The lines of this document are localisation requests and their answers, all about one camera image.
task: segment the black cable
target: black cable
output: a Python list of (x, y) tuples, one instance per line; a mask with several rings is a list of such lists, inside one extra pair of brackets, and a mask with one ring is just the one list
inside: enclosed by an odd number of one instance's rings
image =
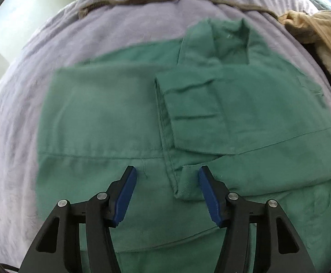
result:
[(7, 264), (1, 264), (1, 266), (5, 269), (5, 270), (10, 270), (10, 271), (14, 271), (14, 272), (19, 272), (19, 269)]

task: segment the silver bolt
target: silver bolt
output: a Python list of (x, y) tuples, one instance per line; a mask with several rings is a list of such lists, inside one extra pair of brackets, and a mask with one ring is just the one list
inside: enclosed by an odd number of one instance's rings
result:
[(104, 200), (107, 198), (107, 194), (105, 192), (99, 193), (97, 195), (98, 200)]
[(60, 200), (58, 202), (58, 206), (59, 207), (63, 207), (63, 206), (66, 206), (66, 205), (67, 205), (67, 200), (66, 199)]
[(239, 199), (239, 195), (237, 195), (236, 193), (230, 193), (228, 197), (231, 200), (238, 200)]
[(278, 206), (278, 202), (276, 202), (275, 200), (269, 200), (268, 204), (270, 207), (277, 207)]

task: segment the dark object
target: dark object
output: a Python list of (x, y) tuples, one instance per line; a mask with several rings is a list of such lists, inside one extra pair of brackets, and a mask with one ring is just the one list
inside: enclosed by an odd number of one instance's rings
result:
[(19, 268), (17, 268), (17, 267), (13, 267), (13, 266), (10, 266), (10, 265), (7, 265), (7, 264), (1, 264), (1, 266), (6, 270), (19, 272)]
[(249, 224), (257, 224), (253, 273), (315, 273), (301, 238), (275, 200), (247, 201), (230, 193), (207, 166), (199, 171), (199, 183), (212, 220), (228, 227), (215, 273), (246, 273)]
[(136, 169), (128, 166), (106, 193), (70, 204), (61, 200), (39, 230), (19, 273), (82, 273), (79, 224), (86, 224), (88, 258), (92, 273), (120, 273), (109, 227), (124, 219), (136, 184)]

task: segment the wrinkled fabric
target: wrinkled fabric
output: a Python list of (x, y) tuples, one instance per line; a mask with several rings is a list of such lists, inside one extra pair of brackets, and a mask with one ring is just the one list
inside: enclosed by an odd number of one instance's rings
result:
[[(162, 3), (162, 2), (172, 2), (174, 0), (99, 0), (96, 2), (93, 2), (89, 5), (86, 5), (84, 8), (82, 8), (79, 11), (79, 18), (86, 17), (87, 14), (89, 14), (91, 11), (99, 9), (104, 6), (118, 6), (118, 5), (145, 5), (149, 3)], [(259, 5), (253, 5), (253, 4), (240, 4), (235, 1), (230, 0), (208, 0), (212, 2), (213, 4), (219, 5), (228, 5), (231, 7), (234, 7), (240, 11), (248, 12), (248, 11), (258, 11), (260, 13), (268, 13), (275, 19), (278, 19), (278, 16), (271, 10), (259, 6)]]
[[(42, 220), (36, 209), (37, 131), (43, 99), (55, 70), (136, 43), (184, 36), (204, 18), (246, 19), (269, 48), (301, 69), (323, 90), (331, 111), (331, 87), (308, 52), (267, 14), (242, 13), (205, 0), (104, 7), (83, 20), (78, 11), (96, 0), (76, 0), (50, 18), (0, 80), (0, 262), (19, 267)], [(308, 0), (232, 0), (282, 15), (313, 14)]]
[(331, 11), (307, 15), (288, 11), (279, 22), (301, 43), (315, 43), (316, 52), (331, 74)]
[[(168, 272), (175, 251), (173, 272), (183, 272), (189, 250), (195, 266), (215, 267), (204, 252), (219, 249), (223, 236), (212, 235), (198, 186), (202, 165), (251, 200), (280, 198), (317, 271), (331, 265), (331, 113), (321, 87), (244, 20), (204, 20), (183, 38), (57, 71), (43, 105), (38, 161), (43, 219), (61, 198), (87, 200), (127, 165), (138, 169), (126, 217), (111, 231), (123, 272)], [(197, 245), (200, 237), (208, 246)], [(148, 257), (158, 249), (163, 257)]]

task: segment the wall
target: wall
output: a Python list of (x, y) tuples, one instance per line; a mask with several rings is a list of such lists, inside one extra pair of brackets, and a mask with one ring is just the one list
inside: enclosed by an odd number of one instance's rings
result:
[(4, 1), (0, 6), (0, 79), (34, 31), (72, 1)]

